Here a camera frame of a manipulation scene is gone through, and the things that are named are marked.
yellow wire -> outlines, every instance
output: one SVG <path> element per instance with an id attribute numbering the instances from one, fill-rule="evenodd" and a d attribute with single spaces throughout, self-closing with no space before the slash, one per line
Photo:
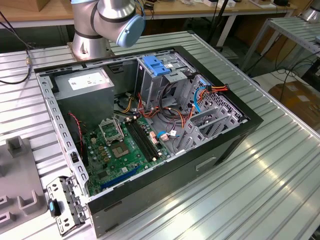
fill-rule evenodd
<path id="1" fill-rule="evenodd" d="M 129 103 L 128 103 L 128 107 L 125 109 L 125 110 L 123 110 L 122 111 L 122 113 L 127 113 L 129 110 L 130 110 L 130 107 L 131 107 L 131 100 L 132 100 L 132 98 L 130 98 L 130 100 L 129 100 Z"/>

wooden table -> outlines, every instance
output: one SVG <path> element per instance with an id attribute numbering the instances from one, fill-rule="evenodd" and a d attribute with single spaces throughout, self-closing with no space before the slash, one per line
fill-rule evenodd
<path id="1" fill-rule="evenodd" d="M 286 13 L 286 17 L 291 16 L 296 6 L 277 8 L 260 8 L 249 0 L 242 0 L 236 3 L 235 7 L 227 7 L 223 16 L 229 16 L 222 31 L 217 46 L 223 46 L 228 33 L 238 15 L 275 14 Z M 40 12 L 27 11 L 18 8 L 0 6 L 0 10 L 15 28 L 57 26 L 74 24 L 72 6 L 70 0 L 51 0 Z M 188 6 L 175 0 L 174 2 L 159 1 L 154 5 L 154 19 L 176 19 L 176 18 L 199 18 L 212 17 L 215 8 L 203 3 L 196 3 Z M 152 17 L 150 10 L 145 11 L 146 19 Z"/>

open computer tower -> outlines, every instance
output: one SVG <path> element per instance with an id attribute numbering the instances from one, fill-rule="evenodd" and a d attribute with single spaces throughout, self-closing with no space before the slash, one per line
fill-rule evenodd
<path id="1" fill-rule="evenodd" d="M 71 176 L 47 186 L 62 236 L 97 237 L 222 163 L 263 121 L 183 47 L 35 69 Z"/>

aluminum extrusion table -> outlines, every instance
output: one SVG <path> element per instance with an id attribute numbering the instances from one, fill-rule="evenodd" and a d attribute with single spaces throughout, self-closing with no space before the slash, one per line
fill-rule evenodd
<path id="1" fill-rule="evenodd" d="M 264 22 L 260 32 L 245 55 L 241 70 L 247 67 L 250 58 L 269 28 L 274 29 L 276 32 L 265 46 L 261 53 L 262 55 L 272 46 L 279 34 L 286 36 L 300 46 L 290 66 L 294 66 L 297 63 L 304 49 L 313 54 L 320 53 L 320 44 L 316 42 L 316 37 L 320 36 L 320 23 L 312 24 L 300 17 L 270 18 Z"/>
<path id="2" fill-rule="evenodd" d="M 210 172 L 129 219 L 101 239 L 308 239 L 320 225 L 320 136 L 197 35 L 144 36 L 116 54 L 184 46 L 264 120 L 232 156 Z M 67 46 L 31 51 L 35 67 L 73 62 Z M 0 54 L 0 79 L 27 72 L 25 52 Z M 0 85 L 0 144 L 30 139 L 43 189 L 70 175 L 34 73 L 19 85 Z M 94 239 L 90 221 L 64 239 Z M 50 212 L 0 239 L 60 239 Z"/>

gray foam holder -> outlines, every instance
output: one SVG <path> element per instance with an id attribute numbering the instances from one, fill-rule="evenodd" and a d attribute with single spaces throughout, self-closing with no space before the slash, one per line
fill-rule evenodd
<path id="1" fill-rule="evenodd" d="M 0 234 L 47 209 L 29 140 L 7 139 L 0 146 Z"/>

